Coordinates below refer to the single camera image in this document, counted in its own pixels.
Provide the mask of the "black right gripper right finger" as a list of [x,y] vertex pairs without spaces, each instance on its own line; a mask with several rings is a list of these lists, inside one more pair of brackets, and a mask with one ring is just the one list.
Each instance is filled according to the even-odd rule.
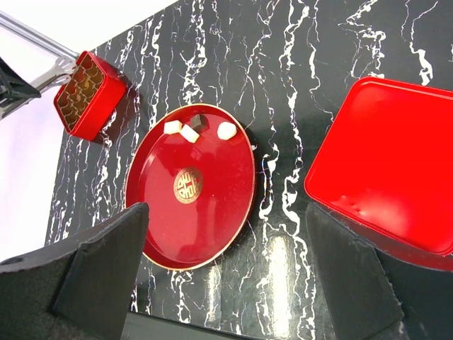
[[338,339],[451,339],[452,257],[402,244],[318,203],[306,227]]

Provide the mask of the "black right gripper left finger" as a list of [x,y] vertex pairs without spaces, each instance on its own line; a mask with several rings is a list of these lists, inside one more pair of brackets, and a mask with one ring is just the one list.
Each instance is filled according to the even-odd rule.
[[119,339],[142,257],[149,207],[1,262],[2,339]]

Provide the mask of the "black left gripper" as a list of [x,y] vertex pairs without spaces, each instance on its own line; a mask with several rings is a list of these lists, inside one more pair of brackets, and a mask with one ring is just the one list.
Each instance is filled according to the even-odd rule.
[[1,59],[1,119],[40,97],[41,93],[35,87],[24,81]]

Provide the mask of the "red box lid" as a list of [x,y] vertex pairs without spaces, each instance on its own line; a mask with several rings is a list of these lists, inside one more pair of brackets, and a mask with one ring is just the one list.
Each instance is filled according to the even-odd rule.
[[304,180],[310,198],[392,240],[452,253],[452,92],[356,81]]

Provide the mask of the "white rectangular chocolate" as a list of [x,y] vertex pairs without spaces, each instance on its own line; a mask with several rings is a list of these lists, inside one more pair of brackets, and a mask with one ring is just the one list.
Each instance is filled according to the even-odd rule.
[[195,144],[199,138],[199,134],[193,130],[189,125],[184,125],[181,130],[180,134],[190,143]]
[[164,124],[164,134],[173,135],[178,134],[183,128],[183,124],[179,120],[172,120],[165,122]]

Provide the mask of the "dark square chocolate top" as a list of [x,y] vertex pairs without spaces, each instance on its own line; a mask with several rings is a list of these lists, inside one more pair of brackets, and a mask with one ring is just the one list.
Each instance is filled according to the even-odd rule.
[[190,127],[196,132],[201,132],[201,131],[205,130],[206,128],[208,128],[209,124],[208,124],[206,116],[203,114],[194,115],[190,119]]

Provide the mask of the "white heart chocolate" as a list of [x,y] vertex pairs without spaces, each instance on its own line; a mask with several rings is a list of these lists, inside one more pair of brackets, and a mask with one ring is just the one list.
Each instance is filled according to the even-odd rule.
[[230,140],[237,134],[237,127],[230,122],[222,122],[217,128],[217,136],[221,140]]

